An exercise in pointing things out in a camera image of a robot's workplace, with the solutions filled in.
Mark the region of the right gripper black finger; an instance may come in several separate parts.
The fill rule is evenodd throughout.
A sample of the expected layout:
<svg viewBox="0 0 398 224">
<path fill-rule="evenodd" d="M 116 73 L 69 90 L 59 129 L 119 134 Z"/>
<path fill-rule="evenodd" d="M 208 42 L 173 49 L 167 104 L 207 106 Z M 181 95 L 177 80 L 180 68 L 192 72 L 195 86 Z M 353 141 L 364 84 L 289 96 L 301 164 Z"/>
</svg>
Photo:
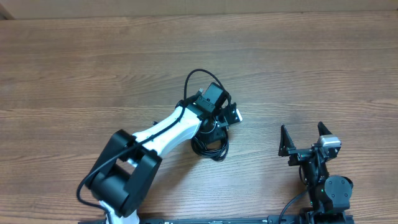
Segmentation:
<svg viewBox="0 0 398 224">
<path fill-rule="evenodd" d="M 319 136 L 331 135 L 331 131 L 320 121 L 317 124 Z"/>
<path fill-rule="evenodd" d="M 290 137 L 287 128 L 283 124 L 280 127 L 280 144 L 278 156 L 289 156 L 292 151 L 295 150 L 295 145 L 292 138 Z"/>
</svg>

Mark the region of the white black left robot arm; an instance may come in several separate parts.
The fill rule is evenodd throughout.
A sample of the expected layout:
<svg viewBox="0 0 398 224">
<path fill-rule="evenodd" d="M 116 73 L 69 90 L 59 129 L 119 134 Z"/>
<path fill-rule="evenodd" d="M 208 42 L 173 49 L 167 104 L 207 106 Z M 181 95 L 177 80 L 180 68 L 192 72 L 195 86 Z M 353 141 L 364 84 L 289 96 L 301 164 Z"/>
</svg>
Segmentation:
<svg viewBox="0 0 398 224">
<path fill-rule="evenodd" d="M 106 223 L 139 223 L 137 209 L 163 158 L 189 139 L 194 149 L 226 141 L 229 126 L 241 120 L 235 103 L 224 106 L 202 96 L 182 100 L 169 117 L 145 131 L 115 132 L 79 188 L 91 191 Z"/>
</svg>

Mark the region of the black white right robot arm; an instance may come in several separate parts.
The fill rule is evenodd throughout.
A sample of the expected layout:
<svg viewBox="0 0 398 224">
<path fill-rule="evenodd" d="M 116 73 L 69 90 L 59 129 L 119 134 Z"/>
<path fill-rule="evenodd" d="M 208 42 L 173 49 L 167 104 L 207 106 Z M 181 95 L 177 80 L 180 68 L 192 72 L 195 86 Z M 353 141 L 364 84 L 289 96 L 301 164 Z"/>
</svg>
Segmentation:
<svg viewBox="0 0 398 224">
<path fill-rule="evenodd" d="M 337 157 L 341 149 L 340 139 L 322 123 L 317 124 L 319 138 L 310 148 L 295 147 L 285 125 L 280 128 L 278 156 L 288 157 L 289 166 L 299 168 L 299 177 L 306 189 L 283 208 L 278 223 L 353 223 L 353 217 L 345 211 L 350 208 L 353 193 L 351 179 L 330 175 L 326 163 Z M 310 207 L 302 208 L 294 217 L 284 217 L 287 209 L 303 196 L 308 195 Z"/>
</svg>

